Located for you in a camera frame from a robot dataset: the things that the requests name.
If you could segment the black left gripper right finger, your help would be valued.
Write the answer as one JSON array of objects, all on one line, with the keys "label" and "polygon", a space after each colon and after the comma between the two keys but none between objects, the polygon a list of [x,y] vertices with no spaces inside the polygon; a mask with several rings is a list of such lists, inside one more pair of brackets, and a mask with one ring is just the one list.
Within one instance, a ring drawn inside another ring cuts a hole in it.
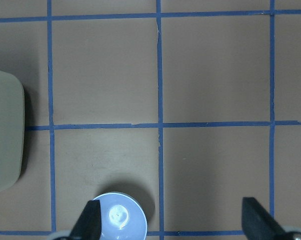
[{"label": "black left gripper right finger", "polygon": [[293,239],[254,197],[242,198],[241,227],[248,240]]}]

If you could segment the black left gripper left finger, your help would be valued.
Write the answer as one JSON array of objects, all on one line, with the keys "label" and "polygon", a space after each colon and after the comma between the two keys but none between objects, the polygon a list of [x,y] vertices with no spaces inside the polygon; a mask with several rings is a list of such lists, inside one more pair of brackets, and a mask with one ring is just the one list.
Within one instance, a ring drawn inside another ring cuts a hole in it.
[{"label": "black left gripper left finger", "polygon": [[72,228],[71,240],[99,240],[102,233],[101,205],[99,200],[86,203],[77,222]]}]

